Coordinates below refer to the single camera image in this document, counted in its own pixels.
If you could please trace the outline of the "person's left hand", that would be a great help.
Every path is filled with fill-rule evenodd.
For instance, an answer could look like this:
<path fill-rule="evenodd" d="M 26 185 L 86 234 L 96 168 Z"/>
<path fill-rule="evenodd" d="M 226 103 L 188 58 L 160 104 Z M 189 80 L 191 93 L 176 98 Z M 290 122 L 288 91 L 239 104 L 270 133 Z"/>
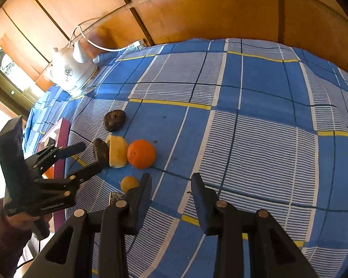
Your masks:
<path fill-rule="evenodd" d="M 32 217 L 31 215 L 27 214 L 26 212 L 21 212 L 18 213 L 16 215 L 13 215 L 11 217 L 9 217 L 8 215 L 5 216 L 5 218 L 7 219 L 8 223 L 10 226 L 26 231 L 26 230 L 30 230 L 32 223 L 43 219 L 45 222 L 49 222 L 52 218 L 53 215 L 51 213 L 49 214 L 45 214 L 41 217 Z"/>

